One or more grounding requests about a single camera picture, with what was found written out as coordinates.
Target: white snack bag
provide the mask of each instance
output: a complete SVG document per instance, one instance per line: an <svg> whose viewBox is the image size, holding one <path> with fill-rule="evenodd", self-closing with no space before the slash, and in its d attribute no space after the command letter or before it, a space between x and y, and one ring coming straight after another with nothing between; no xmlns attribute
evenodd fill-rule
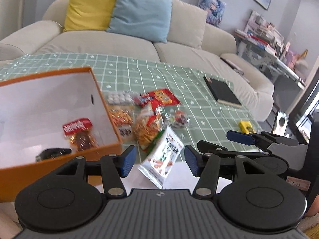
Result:
<svg viewBox="0 0 319 239"><path fill-rule="evenodd" d="M138 169L157 187L162 189L173 164L183 148L182 141L170 126L167 126L162 136L156 141L154 149Z"/></svg>

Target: white desk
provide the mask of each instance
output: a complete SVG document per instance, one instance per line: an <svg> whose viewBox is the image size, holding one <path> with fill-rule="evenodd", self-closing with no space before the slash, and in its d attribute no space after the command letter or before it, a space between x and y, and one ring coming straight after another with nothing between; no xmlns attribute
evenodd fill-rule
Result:
<svg viewBox="0 0 319 239"><path fill-rule="evenodd" d="M237 54L242 57L243 54L246 54L250 59L251 63L259 67L261 72L264 72L266 69L269 69L272 74L271 82L275 83L278 76L283 75L287 78L291 78L301 89L304 89L304 86L300 83L300 77L294 73L288 66L279 60L279 58L264 49L260 48L257 45L257 42L252 38L245 38L235 33L237 37L241 39L238 46ZM259 55L259 58L253 56L252 49L254 52Z"/></svg>

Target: green checkered tablecloth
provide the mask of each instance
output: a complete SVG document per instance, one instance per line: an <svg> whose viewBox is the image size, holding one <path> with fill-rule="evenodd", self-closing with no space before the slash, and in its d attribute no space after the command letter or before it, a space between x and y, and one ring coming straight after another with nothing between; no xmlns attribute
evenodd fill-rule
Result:
<svg viewBox="0 0 319 239"><path fill-rule="evenodd" d="M190 144L196 148L199 140L206 140L227 147L230 151L247 151L254 148L228 141L226 138L228 130L239 131L240 120L249 120L255 130L260 130L249 110L245 107L235 109L216 103L203 76L223 80L231 89L233 84L197 69L111 55L48 53L25 55L4 65L4 68L0 69L0 80L84 66L93 69L103 93L121 90L144 93L169 88L181 101L181 105L166 107L166 110L173 111L177 108L186 112L190 118L189 127L175 129L184 145ZM138 160L142 161L145 156L145 153L139 150Z"/></svg>

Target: light blue pillow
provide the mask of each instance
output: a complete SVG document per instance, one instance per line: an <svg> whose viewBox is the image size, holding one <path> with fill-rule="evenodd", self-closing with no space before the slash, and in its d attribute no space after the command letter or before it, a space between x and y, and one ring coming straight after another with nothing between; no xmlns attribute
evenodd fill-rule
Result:
<svg viewBox="0 0 319 239"><path fill-rule="evenodd" d="M171 14L171 0L116 0L106 31L166 43Z"/></svg>

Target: blue gripper pad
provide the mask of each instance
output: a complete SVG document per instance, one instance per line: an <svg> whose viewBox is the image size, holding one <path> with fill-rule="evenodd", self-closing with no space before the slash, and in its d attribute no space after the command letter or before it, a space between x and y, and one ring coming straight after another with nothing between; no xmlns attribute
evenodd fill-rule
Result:
<svg viewBox="0 0 319 239"><path fill-rule="evenodd" d="M229 141L237 142L247 146L251 146L256 143L256 141L250 134L244 134L237 131L229 130L226 137Z"/></svg>
<svg viewBox="0 0 319 239"><path fill-rule="evenodd" d="M201 168L198 166L201 155L191 146L187 145L184 149L185 161L195 177L200 177Z"/></svg>
<svg viewBox="0 0 319 239"><path fill-rule="evenodd" d="M135 146L129 146L123 154L119 156L121 159L120 161L122 162L120 166L120 177L125 178L129 175L133 165L135 164L136 161L136 154L137 154L137 149Z"/></svg>

